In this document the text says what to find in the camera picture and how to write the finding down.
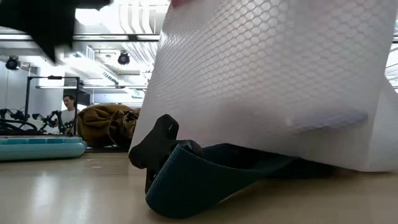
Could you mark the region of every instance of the white bag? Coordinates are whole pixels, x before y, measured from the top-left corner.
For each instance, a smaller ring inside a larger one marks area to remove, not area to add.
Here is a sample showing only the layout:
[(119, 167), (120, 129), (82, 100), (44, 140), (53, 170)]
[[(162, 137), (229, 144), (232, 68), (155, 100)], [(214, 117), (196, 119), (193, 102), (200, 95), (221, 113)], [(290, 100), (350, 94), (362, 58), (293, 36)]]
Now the white bag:
[(170, 114), (178, 139), (361, 171), (398, 169), (384, 76), (395, 0), (183, 0), (170, 7), (132, 140)]

